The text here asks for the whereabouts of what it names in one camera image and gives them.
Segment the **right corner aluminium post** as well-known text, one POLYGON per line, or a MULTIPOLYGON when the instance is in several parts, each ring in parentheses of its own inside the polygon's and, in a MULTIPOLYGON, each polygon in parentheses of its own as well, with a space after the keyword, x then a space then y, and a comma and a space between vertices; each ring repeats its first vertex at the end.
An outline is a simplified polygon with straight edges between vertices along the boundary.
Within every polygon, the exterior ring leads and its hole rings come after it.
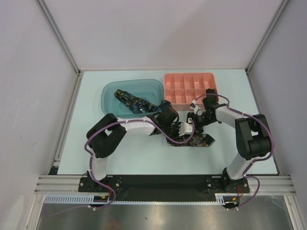
POLYGON ((248 75, 253 68, 255 62, 257 61, 259 55, 261 54, 263 48, 265 47, 266 43, 268 42, 270 36, 272 35, 275 27, 277 26, 279 20, 281 19, 284 11, 286 10, 288 4, 290 3, 290 0, 282 0, 281 3, 279 4, 276 12, 274 13, 274 16, 272 20, 270 21, 264 35, 262 36, 260 43, 258 44, 255 52, 252 55, 252 58, 250 59, 245 72, 248 75))

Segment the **pink compartment organizer tray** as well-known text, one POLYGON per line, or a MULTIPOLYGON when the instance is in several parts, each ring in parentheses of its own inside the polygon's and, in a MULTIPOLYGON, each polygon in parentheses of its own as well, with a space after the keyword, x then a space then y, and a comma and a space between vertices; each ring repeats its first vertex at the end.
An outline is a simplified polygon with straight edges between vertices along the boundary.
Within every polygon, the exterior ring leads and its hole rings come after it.
POLYGON ((167 73, 164 79, 165 99, 177 111, 188 111, 193 100, 208 89, 217 91, 213 73, 167 73))

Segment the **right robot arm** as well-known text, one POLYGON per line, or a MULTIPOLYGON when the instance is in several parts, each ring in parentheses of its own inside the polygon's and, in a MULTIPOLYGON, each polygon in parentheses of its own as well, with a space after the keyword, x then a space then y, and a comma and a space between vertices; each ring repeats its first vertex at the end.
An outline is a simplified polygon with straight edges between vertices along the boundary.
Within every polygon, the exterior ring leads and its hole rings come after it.
POLYGON ((265 115, 240 112, 230 107, 229 100, 219 104, 218 97, 218 94, 207 93, 193 100, 188 118, 197 128, 218 122, 235 129, 237 155, 224 168, 219 181, 219 189, 232 193, 244 184, 244 177, 254 163, 272 156, 274 141, 265 115))

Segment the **navy yellow patterned tie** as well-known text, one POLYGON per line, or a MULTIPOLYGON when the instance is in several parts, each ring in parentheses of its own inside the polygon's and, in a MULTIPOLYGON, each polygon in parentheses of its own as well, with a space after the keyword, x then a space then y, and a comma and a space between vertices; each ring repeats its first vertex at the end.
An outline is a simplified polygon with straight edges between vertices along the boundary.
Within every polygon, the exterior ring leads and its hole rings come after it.
POLYGON ((121 103, 125 104, 134 114, 161 113, 164 108, 172 106, 167 100, 162 100, 159 105, 155 105, 148 100, 134 96, 120 89, 115 91, 114 96, 121 103))

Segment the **rolled dark tie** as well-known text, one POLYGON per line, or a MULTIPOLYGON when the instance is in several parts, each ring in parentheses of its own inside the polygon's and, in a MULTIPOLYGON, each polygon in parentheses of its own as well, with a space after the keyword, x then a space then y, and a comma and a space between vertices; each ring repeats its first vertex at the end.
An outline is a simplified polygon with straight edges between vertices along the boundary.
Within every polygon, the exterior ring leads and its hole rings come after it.
POLYGON ((217 92, 216 92, 215 89, 207 89, 207 90, 206 90, 206 94, 207 94, 207 95, 216 95, 217 92))

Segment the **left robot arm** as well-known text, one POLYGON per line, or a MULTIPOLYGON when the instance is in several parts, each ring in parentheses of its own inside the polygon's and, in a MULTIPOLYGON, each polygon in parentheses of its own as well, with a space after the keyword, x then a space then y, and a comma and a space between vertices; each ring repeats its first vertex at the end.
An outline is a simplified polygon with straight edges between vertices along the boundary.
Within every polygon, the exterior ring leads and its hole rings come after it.
POLYGON ((86 134, 84 149, 90 154, 89 186, 97 192, 105 188, 107 159, 128 135, 162 134, 167 141, 177 144, 184 141, 179 130, 179 115, 171 107, 134 119, 118 118, 113 113, 105 115, 86 134))

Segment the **teal plastic bin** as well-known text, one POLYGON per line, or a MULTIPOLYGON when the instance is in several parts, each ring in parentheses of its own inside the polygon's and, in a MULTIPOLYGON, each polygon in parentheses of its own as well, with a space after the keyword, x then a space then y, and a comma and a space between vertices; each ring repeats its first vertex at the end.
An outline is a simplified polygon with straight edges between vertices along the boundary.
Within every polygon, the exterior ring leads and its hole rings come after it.
POLYGON ((130 94, 148 100, 159 105, 164 100, 164 87, 162 83, 154 79, 122 80, 107 84, 101 94, 101 110, 104 114, 113 113, 120 118, 135 118, 153 113, 134 114, 125 104, 115 96, 116 90, 127 91, 130 94))

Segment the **left corner aluminium post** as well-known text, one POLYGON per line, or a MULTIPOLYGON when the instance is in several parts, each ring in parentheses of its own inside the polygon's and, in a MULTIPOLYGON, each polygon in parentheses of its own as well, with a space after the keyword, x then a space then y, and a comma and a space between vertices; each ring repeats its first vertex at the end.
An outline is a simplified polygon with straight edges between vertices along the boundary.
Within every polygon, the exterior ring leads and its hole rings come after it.
POLYGON ((77 75, 80 75, 81 71, 80 69, 78 68, 78 65, 50 11, 50 9, 48 8, 47 4, 45 3, 44 0, 36 0, 35 1, 36 4, 38 5, 39 9, 41 10, 47 24, 49 25, 53 35, 55 36, 55 39, 57 40, 64 56, 67 58, 70 66, 72 67, 72 69, 74 70, 74 72, 77 74, 77 75))

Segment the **orange floral tie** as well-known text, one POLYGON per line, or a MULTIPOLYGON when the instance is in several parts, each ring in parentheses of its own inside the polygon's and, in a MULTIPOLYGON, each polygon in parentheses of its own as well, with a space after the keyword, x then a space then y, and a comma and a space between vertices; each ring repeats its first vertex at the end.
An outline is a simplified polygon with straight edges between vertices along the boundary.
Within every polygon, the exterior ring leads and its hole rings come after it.
POLYGON ((167 143, 174 147, 209 147, 215 142, 215 139, 209 134, 194 133, 193 137, 183 144, 177 144, 167 139, 167 143))

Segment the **aluminium frame rail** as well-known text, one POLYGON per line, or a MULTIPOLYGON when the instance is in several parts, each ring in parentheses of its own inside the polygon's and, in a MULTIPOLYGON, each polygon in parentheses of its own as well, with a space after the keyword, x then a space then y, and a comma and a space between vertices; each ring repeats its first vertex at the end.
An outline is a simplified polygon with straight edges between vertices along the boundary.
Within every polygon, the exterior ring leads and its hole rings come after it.
MULTIPOLYGON (((257 175, 260 196, 294 196, 295 188, 290 176, 257 175)), ((36 184, 35 194, 78 194, 80 175, 42 175, 36 184)))

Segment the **corner aluminium post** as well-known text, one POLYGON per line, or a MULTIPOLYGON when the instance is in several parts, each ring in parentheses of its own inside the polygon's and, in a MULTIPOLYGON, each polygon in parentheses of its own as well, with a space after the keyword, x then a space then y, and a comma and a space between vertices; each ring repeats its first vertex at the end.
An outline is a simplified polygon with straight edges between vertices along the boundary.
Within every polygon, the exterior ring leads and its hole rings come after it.
POLYGON ((57 40, 64 56, 67 58, 70 66, 72 67, 72 69, 74 70, 74 72, 77 74, 77 75, 80 75, 81 71, 80 69, 78 68, 78 65, 50 11, 50 9, 48 8, 47 4, 45 3, 44 0, 36 0, 35 1, 36 4, 38 5, 39 9, 41 10, 47 24, 49 25, 53 35, 55 36, 55 39, 57 40))
POLYGON ((255 52, 252 55, 252 58, 250 59, 245 72, 248 75, 253 68, 255 62, 257 61, 259 55, 261 54, 263 48, 265 47, 266 43, 268 42, 270 36, 272 35, 275 27, 277 26, 279 20, 281 19, 284 11, 286 10, 288 4, 290 3, 290 0, 282 0, 281 3, 279 4, 276 12, 274 13, 274 16, 272 20, 270 21, 264 35, 262 36, 260 43, 258 44, 255 52))

